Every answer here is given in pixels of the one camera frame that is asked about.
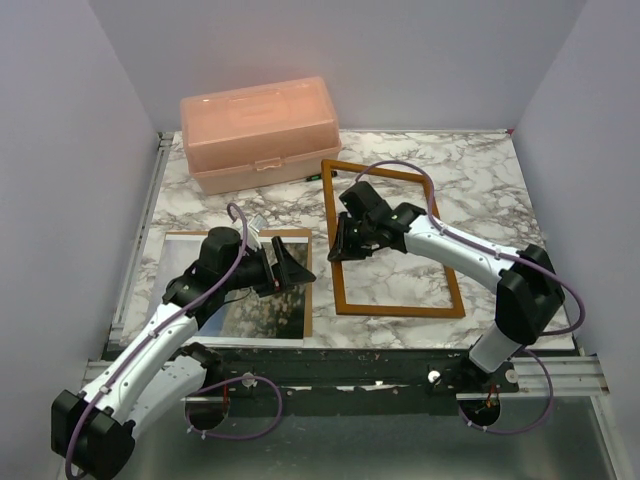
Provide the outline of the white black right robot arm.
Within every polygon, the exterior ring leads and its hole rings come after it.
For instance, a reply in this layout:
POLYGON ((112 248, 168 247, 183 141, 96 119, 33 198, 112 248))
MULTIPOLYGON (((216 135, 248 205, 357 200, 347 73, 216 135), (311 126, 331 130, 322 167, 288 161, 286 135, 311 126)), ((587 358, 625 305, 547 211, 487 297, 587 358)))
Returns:
POLYGON ((448 227, 410 203, 392 209, 354 204, 338 216, 332 263, 364 260, 390 248, 425 257, 471 278, 496 295, 494 325, 481 335, 460 367, 460 379, 480 392, 496 370, 525 346, 536 343, 565 301, 547 252, 502 247, 448 227))

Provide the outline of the pink plastic storage box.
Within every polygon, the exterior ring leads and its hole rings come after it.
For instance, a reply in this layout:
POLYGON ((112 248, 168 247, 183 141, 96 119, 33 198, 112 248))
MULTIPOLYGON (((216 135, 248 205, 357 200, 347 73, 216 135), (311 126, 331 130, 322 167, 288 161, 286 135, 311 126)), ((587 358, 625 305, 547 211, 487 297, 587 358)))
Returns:
POLYGON ((188 170, 207 195, 316 175, 342 149, 320 77, 184 98, 180 113, 188 170))

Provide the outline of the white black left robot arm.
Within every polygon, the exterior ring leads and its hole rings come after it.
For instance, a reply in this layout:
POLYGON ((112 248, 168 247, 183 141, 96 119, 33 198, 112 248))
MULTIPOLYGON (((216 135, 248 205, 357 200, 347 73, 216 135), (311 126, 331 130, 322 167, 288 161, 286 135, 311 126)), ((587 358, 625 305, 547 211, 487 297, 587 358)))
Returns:
POLYGON ((172 279, 161 303, 132 343, 80 392, 62 391, 51 407, 51 446, 70 479, 112 479, 131 457, 139 435, 189 394, 223 392, 265 377, 228 374, 221 357, 193 336, 225 303, 228 293, 250 289, 279 295, 314 282, 313 273, 271 240, 274 263, 248 228, 211 229, 199 256, 172 279))

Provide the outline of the brown wooden picture frame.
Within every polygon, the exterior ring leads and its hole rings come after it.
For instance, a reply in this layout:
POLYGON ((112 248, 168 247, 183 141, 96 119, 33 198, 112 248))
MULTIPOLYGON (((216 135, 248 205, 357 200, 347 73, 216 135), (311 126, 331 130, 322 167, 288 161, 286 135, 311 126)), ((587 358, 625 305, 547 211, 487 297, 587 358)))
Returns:
MULTIPOLYGON (((432 188, 428 186, 427 181, 421 175, 417 173, 407 173, 381 168, 381 165, 384 164, 390 165, 391 162, 383 161, 377 162, 373 166, 365 166, 362 164, 349 163, 333 159, 322 160, 321 173, 323 182, 324 206, 326 211, 326 222, 330 247, 332 247, 335 243, 338 226, 338 214, 336 212, 333 180, 331 178, 332 171, 350 172, 356 174, 371 173, 372 175, 378 177, 419 183, 422 185, 425 197, 428 197, 428 195, 431 193, 432 188)), ((450 308, 394 305, 360 305, 350 304, 347 302, 342 264, 340 262, 332 263, 331 273, 336 313, 338 315, 351 316, 461 319, 465 316, 465 308, 457 283, 456 274, 454 273, 454 270, 449 267, 444 266, 443 269, 452 303, 452 306, 450 308)))

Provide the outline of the brown frame backing board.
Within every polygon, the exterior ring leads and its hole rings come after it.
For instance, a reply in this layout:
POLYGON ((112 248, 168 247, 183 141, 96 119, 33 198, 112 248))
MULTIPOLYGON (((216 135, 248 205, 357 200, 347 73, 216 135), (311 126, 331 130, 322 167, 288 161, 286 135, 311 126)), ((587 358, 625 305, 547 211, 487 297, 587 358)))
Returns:
POLYGON ((211 229, 194 262, 168 283, 162 302, 184 307, 228 275, 187 312, 196 319, 198 336, 303 340, 310 333, 315 281, 310 233, 250 235, 242 260, 231 270, 241 245, 240 232, 211 229))

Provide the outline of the black robot mounting base rail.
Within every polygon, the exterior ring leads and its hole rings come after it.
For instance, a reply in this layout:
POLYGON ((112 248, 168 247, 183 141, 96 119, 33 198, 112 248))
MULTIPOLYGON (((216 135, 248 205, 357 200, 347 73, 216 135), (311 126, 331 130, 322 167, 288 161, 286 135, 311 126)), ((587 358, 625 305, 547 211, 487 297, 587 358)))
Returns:
POLYGON ((136 363, 109 402, 116 413, 148 420, 183 400, 200 416, 266 417, 428 414, 470 410, 493 420, 500 402, 525 390, 526 370, 549 377, 537 358, 522 354, 483 373, 466 352, 212 348, 191 344, 169 361, 136 363))

